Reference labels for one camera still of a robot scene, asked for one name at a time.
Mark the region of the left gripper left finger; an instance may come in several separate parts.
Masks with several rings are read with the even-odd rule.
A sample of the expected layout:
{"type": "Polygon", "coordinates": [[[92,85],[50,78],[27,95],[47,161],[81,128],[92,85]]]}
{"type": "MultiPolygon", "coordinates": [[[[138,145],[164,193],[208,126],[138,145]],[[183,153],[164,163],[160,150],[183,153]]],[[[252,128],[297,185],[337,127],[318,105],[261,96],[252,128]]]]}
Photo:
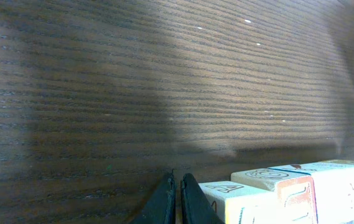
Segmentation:
{"type": "Polygon", "coordinates": [[[143,209],[129,224],[175,224],[175,180],[166,173],[143,209]]]}

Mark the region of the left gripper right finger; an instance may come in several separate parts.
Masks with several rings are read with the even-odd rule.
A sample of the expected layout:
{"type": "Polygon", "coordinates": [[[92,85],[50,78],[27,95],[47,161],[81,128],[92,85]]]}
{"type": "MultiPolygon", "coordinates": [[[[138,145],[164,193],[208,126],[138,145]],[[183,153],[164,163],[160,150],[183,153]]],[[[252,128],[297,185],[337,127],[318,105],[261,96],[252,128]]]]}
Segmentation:
{"type": "Polygon", "coordinates": [[[183,224],[224,224],[191,173],[183,176],[180,191],[183,224]]]}

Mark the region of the plain yellow wooden block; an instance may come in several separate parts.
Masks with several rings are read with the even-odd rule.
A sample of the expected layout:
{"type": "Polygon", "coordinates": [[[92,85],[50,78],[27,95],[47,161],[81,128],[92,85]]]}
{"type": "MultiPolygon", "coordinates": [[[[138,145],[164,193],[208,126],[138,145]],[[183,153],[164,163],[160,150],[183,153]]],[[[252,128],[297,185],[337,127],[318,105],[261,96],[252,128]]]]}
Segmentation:
{"type": "Polygon", "coordinates": [[[211,208],[226,224],[284,223],[274,192],[231,181],[199,184],[211,208]]]}

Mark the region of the red letter wooden block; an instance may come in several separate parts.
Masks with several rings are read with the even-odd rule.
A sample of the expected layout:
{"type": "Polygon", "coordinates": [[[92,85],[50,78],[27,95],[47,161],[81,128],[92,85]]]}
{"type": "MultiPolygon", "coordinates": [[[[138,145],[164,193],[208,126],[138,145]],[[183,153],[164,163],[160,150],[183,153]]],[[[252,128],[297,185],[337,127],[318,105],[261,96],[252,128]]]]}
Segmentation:
{"type": "Polygon", "coordinates": [[[308,174],[262,168],[234,172],[230,180],[276,194],[278,223],[318,223],[314,181],[308,174]]]}

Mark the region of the white block blue edge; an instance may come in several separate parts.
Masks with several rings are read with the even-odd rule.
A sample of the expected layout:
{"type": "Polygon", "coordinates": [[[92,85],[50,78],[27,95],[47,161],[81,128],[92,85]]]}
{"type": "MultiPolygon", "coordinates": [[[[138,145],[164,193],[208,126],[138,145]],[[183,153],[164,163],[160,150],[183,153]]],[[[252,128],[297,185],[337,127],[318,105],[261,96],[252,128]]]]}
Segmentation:
{"type": "Polygon", "coordinates": [[[274,170],[308,174],[314,181],[319,223],[343,223],[354,215],[354,161],[320,161],[274,166],[274,170]]]}

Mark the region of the white block red bug drawing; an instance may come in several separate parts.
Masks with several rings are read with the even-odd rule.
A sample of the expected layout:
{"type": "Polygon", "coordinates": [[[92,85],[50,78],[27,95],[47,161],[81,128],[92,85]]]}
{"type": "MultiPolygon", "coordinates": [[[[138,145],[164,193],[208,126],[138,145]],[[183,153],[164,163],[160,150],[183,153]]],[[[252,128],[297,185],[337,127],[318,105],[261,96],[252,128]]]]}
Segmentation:
{"type": "Polygon", "coordinates": [[[354,220],[354,167],[335,169],[317,181],[319,223],[345,223],[354,220]]]}

